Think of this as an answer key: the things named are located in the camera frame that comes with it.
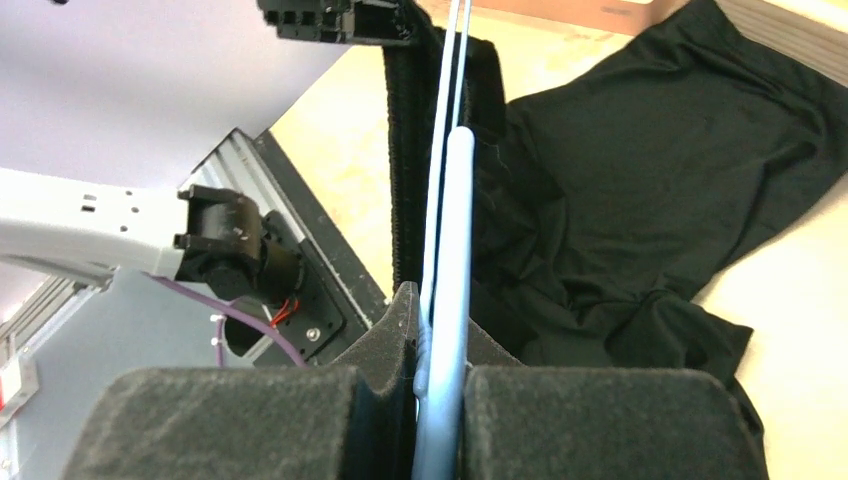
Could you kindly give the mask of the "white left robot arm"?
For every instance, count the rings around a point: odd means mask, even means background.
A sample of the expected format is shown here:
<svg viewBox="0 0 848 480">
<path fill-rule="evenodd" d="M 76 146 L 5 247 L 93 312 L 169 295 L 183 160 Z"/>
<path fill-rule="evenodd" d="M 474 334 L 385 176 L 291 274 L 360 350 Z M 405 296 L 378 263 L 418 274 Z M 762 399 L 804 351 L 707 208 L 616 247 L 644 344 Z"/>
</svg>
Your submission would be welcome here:
<svg viewBox="0 0 848 480">
<path fill-rule="evenodd" d="M 132 189 L 10 169 L 1 172 L 1 257 L 90 285 L 123 267 L 271 304 L 305 277 L 300 252 L 235 190 Z"/>
</svg>

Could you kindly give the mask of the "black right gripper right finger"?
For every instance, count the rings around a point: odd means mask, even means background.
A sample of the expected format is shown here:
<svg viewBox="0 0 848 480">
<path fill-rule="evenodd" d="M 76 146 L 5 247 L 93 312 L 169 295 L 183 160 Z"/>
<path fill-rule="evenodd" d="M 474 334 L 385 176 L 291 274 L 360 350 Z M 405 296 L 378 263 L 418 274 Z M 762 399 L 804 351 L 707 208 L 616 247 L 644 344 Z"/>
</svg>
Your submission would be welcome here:
<svg viewBox="0 0 848 480">
<path fill-rule="evenodd" d="M 764 479 L 739 404 L 695 370 L 527 367 L 468 332 L 464 479 Z"/>
</svg>

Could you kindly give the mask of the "light blue hanger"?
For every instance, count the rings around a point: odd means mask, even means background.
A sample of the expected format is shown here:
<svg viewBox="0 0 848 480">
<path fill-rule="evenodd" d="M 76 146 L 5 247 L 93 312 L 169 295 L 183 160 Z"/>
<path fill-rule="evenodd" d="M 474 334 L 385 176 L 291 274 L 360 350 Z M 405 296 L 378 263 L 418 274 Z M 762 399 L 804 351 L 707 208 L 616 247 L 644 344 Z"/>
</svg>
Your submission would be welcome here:
<svg viewBox="0 0 848 480">
<path fill-rule="evenodd" d="M 430 155 L 412 478 L 452 479 L 461 437 L 471 283 L 474 133 L 460 123 L 472 4 L 450 5 Z"/>
</svg>

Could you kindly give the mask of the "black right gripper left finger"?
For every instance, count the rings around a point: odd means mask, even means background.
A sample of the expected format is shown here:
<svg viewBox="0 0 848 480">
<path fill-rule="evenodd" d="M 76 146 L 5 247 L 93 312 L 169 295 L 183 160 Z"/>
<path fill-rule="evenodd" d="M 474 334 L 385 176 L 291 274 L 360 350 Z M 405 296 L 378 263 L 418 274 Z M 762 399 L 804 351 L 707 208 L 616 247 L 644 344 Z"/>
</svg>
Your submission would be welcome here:
<svg viewBox="0 0 848 480">
<path fill-rule="evenodd" d="M 66 479 L 407 479 L 419 294 L 328 365 L 144 369 L 116 379 Z"/>
</svg>

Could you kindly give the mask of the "black shorts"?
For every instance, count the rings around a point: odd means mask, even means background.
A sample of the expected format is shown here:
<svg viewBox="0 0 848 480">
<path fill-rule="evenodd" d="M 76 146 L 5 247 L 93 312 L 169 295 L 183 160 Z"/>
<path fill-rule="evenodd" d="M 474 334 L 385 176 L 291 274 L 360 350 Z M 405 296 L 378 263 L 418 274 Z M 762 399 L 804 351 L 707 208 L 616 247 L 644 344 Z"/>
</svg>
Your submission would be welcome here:
<svg viewBox="0 0 848 480">
<path fill-rule="evenodd" d="M 565 85 L 506 101 L 471 39 L 472 318 L 524 364 L 736 379 L 752 331 L 696 294 L 847 171 L 847 90 L 692 1 Z"/>
</svg>

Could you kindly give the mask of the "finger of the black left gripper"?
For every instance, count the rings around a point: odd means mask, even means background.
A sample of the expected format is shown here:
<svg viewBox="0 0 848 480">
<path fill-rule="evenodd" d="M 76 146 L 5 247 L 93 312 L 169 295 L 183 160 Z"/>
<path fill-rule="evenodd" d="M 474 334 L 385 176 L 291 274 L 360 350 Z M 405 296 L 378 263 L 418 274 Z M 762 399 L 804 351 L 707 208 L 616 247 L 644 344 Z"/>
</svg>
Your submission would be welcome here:
<svg viewBox="0 0 848 480">
<path fill-rule="evenodd" d="M 413 1 L 258 0 L 256 4 L 280 39 L 405 46 L 414 38 Z"/>
</svg>

